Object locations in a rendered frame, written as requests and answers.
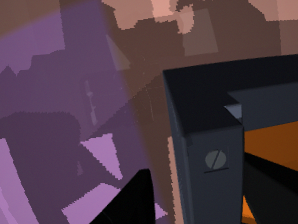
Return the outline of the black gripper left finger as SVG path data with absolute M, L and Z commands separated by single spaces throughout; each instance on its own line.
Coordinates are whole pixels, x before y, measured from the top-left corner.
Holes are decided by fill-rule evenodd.
M 150 169 L 141 169 L 89 224 L 156 224 Z

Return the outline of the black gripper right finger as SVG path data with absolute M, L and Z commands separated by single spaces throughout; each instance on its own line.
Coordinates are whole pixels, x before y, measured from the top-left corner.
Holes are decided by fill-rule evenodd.
M 243 196 L 255 224 L 298 224 L 298 171 L 251 153 L 243 156 Z

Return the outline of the orange l-shaped part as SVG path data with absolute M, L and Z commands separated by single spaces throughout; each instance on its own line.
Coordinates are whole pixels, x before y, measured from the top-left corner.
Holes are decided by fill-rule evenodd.
M 298 171 L 298 121 L 245 132 L 245 152 Z M 255 224 L 243 196 L 242 222 Z

